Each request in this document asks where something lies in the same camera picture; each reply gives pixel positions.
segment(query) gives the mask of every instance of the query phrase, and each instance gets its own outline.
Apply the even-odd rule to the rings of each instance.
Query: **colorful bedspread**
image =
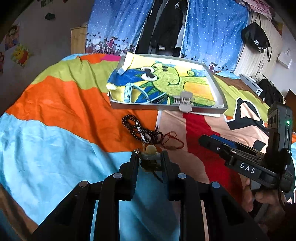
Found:
[[[243,177],[201,147],[198,139],[217,134],[264,152],[268,106],[241,80],[232,79],[234,75],[220,73],[215,78],[229,108],[219,118],[114,110],[106,83],[118,61],[119,57],[104,54],[61,61],[41,73],[1,116],[0,182],[24,211],[19,211],[23,217],[19,222],[40,224],[77,183],[102,181],[129,161],[141,143],[123,127],[126,114],[137,116],[146,128],[154,129],[157,123],[163,133],[175,131],[185,147],[169,151],[171,161],[197,181],[220,182],[241,201]],[[289,195],[294,202],[294,192]],[[121,240],[178,240],[175,205],[167,201],[163,185],[139,168],[133,200],[120,202]],[[4,207],[12,220],[10,206]]]

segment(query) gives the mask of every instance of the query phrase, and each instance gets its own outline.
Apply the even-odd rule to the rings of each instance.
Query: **white box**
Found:
[[[292,59],[289,55],[289,49],[286,52],[281,52],[281,54],[278,57],[278,61],[285,66],[287,69],[290,68]]]

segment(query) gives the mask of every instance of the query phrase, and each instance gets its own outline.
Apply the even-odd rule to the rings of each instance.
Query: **black bag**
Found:
[[[256,19],[258,16],[259,16],[260,26],[256,23]],[[260,15],[258,14],[257,17],[253,23],[251,23],[241,31],[242,40],[260,53],[264,53],[264,50],[266,49],[267,61],[269,62],[272,49],[269,55],[268,48],[270,47],[270,43],[264,30],[261,28]]]
[[[262,79],[258,83],[259,87],[263,89],[260,98],[270,107],[275,101],[284,103],[283,96],[274,86],[274,84],[267,79]]]

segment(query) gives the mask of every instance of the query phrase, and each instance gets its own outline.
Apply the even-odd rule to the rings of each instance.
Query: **wall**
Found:
[[[48,66],[60,61],[71,52],[71,30],[88,21],[94,0],[54,0],[41,8],[41,3],[34,1],[15,21],[20,23],[19,41],[33,54],[22,68],[10,56],[14,48],[5,52],[3,75],[0,76],[0,116],[23,90]],[[50,12],[56,19],[44,19]],[[0,44],[4,52],[4,41]]]
[[[289,49],[293,61],[290,69],[285,68],[277,61],[272,77],[269,80],[285,96],[289,89],[296,93],[296,40],[285,25],[283,26],[282,39],[282,51],[286,52]]]

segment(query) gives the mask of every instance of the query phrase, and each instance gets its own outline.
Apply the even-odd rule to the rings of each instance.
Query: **human hand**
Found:
[[[279,226],[285,216],[285,211],[279,202],[278,190],[259,191],[254,196],[250,188],[250,183],[250,179],[246,179],[242,194],[242,207],[247,212],[250,212],[253,210],[254,199],[260,203],[268,203],[268,209],[260,220],[259,226],[265,233],[272,232]],[[286,201],[283,193],[281,193],[281,200],[283,202]]]

